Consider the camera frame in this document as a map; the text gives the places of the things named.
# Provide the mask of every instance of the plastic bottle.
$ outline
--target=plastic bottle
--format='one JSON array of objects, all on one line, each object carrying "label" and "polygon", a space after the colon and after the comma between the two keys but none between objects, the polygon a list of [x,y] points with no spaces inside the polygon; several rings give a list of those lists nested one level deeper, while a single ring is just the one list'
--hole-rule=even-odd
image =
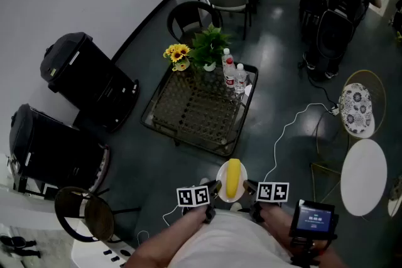
[{"label": "plastic bottle", "polygon": [[229,57],[226,60],[226,65],[224,67],[224,74],[225,74],[225,84],[229,88],[234,87],[234,74],[236,72],[236,68],[233,64],[233,58]]},{"label": "plastic bottle", "polygon": [[244,93],[246,88],[247,73],[244,70],[243,64],[237,64],[237,70],[234,74],[234,90],[236,93]]},{"label": "plastic bottle", "polygon": [[231,50],[228,48],[225,48],[224,55],[222,56],[222,68],[223,69],[225,69],[226,61],[229,57],[231,57],[233,59],[233,56],[231,55]]}]

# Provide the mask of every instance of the glass coffee table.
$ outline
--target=glass coffee table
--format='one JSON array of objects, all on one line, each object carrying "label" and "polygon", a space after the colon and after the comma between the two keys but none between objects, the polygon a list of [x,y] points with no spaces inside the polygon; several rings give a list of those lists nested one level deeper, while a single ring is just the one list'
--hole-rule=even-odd
[{"label": "glass coffee table", "polygon": [[192,65],[183,72],[165,73],[148,102],[141,123],[219,156],[236,147],[258,79],[258,69],[244,64],[247,94],[225,85],[222,66],[213,72]]}]

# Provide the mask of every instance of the flower vase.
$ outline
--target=flower vase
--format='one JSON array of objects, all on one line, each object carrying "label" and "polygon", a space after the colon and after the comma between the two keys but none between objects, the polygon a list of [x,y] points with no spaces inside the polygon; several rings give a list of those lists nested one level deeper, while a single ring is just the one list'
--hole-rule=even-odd
[{"label": "flower vase", "polygon": [[188,67],[190,66],[190,61],[188,60],[187,57],[185,57],[184,59],[182,59],[180,62],[178,63],[174,63],[173,64],[173,71],[179,71],[182,72],[184,70],[186,70]]},{"label": "flower vase", "polygon": [[212,72],[216,67],[216,62],[213,62],[211,65],[205,64],[204,65],[204,70],[207,72]]}]

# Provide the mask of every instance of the floral cushion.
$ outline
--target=floral cushion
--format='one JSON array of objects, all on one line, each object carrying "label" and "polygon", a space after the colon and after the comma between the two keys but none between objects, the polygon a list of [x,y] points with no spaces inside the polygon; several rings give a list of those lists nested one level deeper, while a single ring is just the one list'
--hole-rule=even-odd
[{"label": "floral cushion", "polygon": [[360,83],[348,84],[340,97],[341,118],[345,126],[356,134],[370,125],[372,104],[370,93]]}]

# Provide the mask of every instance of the small display screen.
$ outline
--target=small display screen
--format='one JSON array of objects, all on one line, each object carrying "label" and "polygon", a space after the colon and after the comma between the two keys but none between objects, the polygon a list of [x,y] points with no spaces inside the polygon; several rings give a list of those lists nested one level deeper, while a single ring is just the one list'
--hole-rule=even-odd
[{"label": "small display screen", "polygon": [[305,205],[300,205],[297,229],[315,232],[328,232],[331,216],[331,211],[313,209]]}]

